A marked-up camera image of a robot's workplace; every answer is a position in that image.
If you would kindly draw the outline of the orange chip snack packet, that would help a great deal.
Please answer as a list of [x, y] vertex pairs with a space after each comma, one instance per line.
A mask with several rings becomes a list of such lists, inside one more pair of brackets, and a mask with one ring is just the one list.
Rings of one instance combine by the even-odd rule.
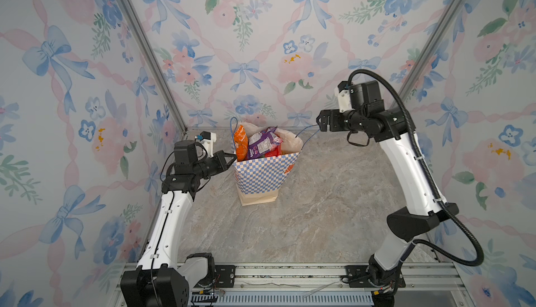
[[248, 136], [243, 124], [239, 124], [233, 135], [237, 161], [242, 162], [248, 158]]

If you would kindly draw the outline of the purple small snack packet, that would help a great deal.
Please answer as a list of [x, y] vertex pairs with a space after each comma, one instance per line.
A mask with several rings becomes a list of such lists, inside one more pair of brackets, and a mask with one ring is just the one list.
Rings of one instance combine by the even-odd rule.
[[276, 134], [276, 130], [277, 128], [270, 127], [248, 138], [248, 160], [261, 158], [277, 149], [283, 143], [283, 140]]

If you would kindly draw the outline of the blue checkered paper bag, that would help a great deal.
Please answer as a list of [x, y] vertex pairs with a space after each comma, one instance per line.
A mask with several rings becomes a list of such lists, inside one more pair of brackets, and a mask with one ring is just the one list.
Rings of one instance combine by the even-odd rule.
[[[239, 122], [236, 118], [230, 121], [230, 131], [233, 135], [239, 124], [243, 124], [248, 138], [251, 135], [270, 127], [262, 128], [252, 123]], [[265, 204], [276, 201], [279, 191], [295, 166], [307, 140], [302, 139], [302, 131], [298, 133], [278, 127], [276, 134], [283, 140], [280, 145], [282, 155], [279, 157], [261, 157], [233, 164], [237, 192], [242, 206]]]

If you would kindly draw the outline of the red fruit candy bag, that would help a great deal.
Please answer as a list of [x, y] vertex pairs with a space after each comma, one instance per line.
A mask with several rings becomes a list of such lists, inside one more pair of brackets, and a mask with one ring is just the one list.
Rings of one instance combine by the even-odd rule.
[[266, 153], [264, 155], [265, 158], [270, 158], [270, 157], [279, 157], [282, 155], [282, 148], [281, 146], [277, 146], [276, 148], [274, 148], [273, 150], [269, 151], [268, 153]]

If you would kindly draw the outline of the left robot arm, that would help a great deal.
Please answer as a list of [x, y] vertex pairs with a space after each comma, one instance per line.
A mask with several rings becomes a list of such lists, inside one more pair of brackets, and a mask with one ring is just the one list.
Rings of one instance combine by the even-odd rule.
[[151, 237], [134, 270], [120, 288], [127, 306], [190, 306], [195, 288], [213, 290], [218, 276], [211, 253], [194, 253], [179, 265], [178, 248], [188, 212], [201, 182], [226, 172], [236, 155], [218, 151], [177, 153], [163, 181], [161, 204]]

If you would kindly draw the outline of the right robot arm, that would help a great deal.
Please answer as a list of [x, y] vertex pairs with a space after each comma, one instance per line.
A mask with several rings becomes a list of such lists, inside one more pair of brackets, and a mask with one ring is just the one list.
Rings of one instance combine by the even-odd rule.
[[334, 90], [338, 107], [322, 110], [316, 121], [323, 132], [363, 132], [387, 154], [402, 187], [406, 204], [387, 217], [389, 233], [369, 258], [366, 273], [348, 276], [350, 284], [394, 287], [400, 268], [416, 246], [418, 237], [448, 220], [434, 197], [417, 156], [414, 130], [406, 113], [398, 107], [387, 110], [377, 81], [353, 84], [341, 82]]

